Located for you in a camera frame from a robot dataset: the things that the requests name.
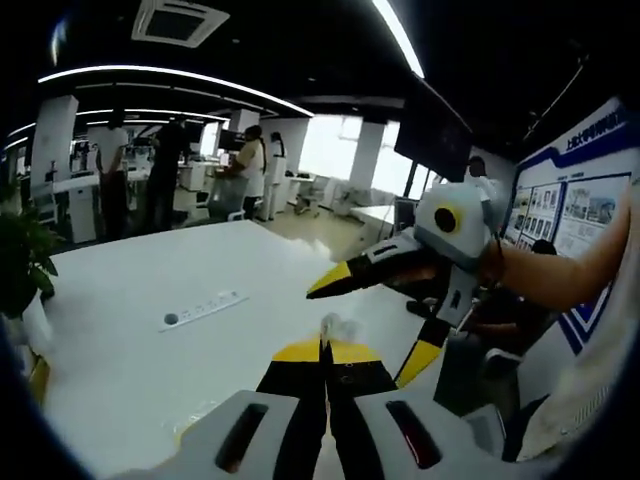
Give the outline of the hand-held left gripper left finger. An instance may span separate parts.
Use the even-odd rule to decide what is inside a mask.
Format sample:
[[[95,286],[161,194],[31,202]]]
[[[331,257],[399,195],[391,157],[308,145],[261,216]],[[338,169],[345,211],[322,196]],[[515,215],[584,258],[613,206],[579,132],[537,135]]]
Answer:
[[[118,479],[311,479],[326,431],[323,335],[276,353],[255,390],[241,390],[182,433],[177,452]]]

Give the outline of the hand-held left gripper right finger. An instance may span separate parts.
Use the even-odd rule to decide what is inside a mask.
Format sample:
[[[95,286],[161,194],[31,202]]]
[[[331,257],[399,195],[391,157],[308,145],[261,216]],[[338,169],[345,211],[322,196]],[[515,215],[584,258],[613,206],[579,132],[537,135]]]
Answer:
[[[460,418],[415,387],[398,389],[365,345],[323,342],[331,430],[347,479],[506,479],[496,415]]]

